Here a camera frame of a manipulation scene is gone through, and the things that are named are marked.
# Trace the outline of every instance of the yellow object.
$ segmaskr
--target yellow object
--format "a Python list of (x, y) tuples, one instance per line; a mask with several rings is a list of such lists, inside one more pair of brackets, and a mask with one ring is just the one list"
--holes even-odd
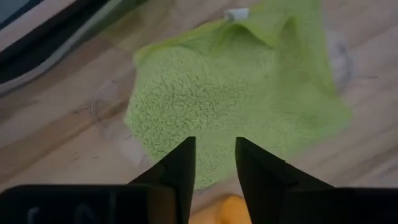
[(193, 215), (189, 224), (250, 224), (246, 202), (238, 196), (219, 200)]
[(218, 214), (217, 224), (251, 224), (246, 202), (237, 196), (227, 198)]

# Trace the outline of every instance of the wooden table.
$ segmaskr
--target wooden table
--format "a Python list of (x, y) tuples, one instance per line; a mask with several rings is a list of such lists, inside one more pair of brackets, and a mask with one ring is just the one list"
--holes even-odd
[[(0, 189), (26, 183), (123, 184), (135, 178), (142, 172), (136, 169), (139, 144), (121, 149), (104, 138), (90, 115), (93, 97), (115, 77), (134, 77), (131, 52), (139, 47), (250, 2), (170, 0), (166, 13), (156, 12), (158, 22), (147, 25), (156, 11), (156, 0), (150, 0), (129, 19), (140, 32), (134, 42), (115, 46), (99, 35), (0, 98)], [(354, 116), (348, 129), (289, 162), (336, 186), (398, 187), (398, 1), (324, 3), (354, 62), (354, 80), (342, 95)], [(120, 116), (129, 91), (105, 106), (101, 116)]]

